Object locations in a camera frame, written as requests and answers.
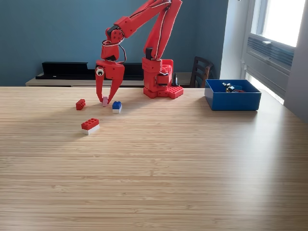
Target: lego brick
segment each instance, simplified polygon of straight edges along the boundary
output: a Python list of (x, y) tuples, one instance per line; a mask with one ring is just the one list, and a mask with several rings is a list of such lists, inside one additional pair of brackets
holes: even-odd
[(121, 113), (121, 110), (122, 110), (122, 105), (119, 109), (112, 109), (112, 113), (114, 114), (120, 114)]
[(84, 130), (90, 130), (99, 124), (100, 124), (100, 121), (98, 119), (92, 118), (84, 122), (83, 124), (81, 124), (81, 128)]
[(114, 104), (112, 105), (112, 109), (117, 109), (119, 110), (122, 107), (122, 103), (120, 101), (115, 101)]
[(81, 99), (76, 103), (76, 109), (78, 111), (82, 110), (85, 106), (86, 106), (86, 101), (84, 99)]
[(100, 129), (100, 125), (96, 125), (95, 127), (91, 128), (90, 130), (82, 129), (81, 132), (85, 135), (91, 135), (92, 133), (96, 132), (98, 129)]
[(103, 97), (103, 107), (106, 107), (106, 106), (108, 106), (108, 97), (104, 96)]
[(175, 99), (184, 94), (184, 88), (182, 87), (168, 87), (169, 97)]
[(143, 93), (147, 95), (148, 97), (150, 97), (151, 99), (154, 99), (158, 96), (157, 92), (152, 92), (146, 87), (143, 88)]
[(168, 90), (159, 91), (158, 92), (158, 97), (169, 97), (169, 91)]

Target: pink lego brick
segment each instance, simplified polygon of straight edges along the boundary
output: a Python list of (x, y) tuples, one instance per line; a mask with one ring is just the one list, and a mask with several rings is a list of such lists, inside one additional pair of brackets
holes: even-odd
[(108, 97), (104, 96), (103, 97), (103, 107), (106, 107), (106, 106), (108, 106)]

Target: blue box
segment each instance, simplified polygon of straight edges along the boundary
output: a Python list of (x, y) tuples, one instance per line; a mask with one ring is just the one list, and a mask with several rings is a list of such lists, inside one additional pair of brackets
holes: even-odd
[[(242, 86), (246, 92), (226, 92), (222, 83)], [(213, 111), (256, 111), (261, 92), (247, 80), (209, 79), (205, 84), (205, 97)]]

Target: window frame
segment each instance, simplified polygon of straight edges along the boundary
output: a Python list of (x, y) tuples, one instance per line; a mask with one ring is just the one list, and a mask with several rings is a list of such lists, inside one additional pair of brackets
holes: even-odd
[(254, 37), (261, 41), (268, 41), (276, 46), (295, 51), (295, 47), (253, 33), (262, 32), (264, 29), (264, 23), (263, 26), (261, 26), (262, 24), (259, 22), (260, 20), (263, 20), (263, 22), (266, 20), (267, 3), (268, 0), (250, 0), (246, 34), (243, 44), (241, 79), (245, 79), (246, 73), (250, 73), (266, 87), (284, 99), (291, 68), (269, 59), (261, 53), (252, 51), (248, 47), (249, 37)]

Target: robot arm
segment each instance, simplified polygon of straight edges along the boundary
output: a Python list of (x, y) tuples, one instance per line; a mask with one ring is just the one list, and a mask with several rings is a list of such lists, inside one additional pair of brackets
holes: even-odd
[(116, 61), (119, 58), (119, 47), (122, 48), (120, 43), (124, 38), (129, 38), (139, 27), (159, 14), (145, 44), (144, 53), (150, 60), (160, 60), (170, 38), (181, 4), (181, 0), (148, 0), (131, 16), (120, 18), (112, 28), (106, 30), (107, 40), (103, 41), (101, 55), (103, 60), (97, 61), (98, 67), (96, 68), (97, 95), (101, 102), (103, 101), (102, 86), (104, 76), (112, 79), (108, 103), (112, 100), (123, 81), (125, 70), (122, 65), (123, 62)]

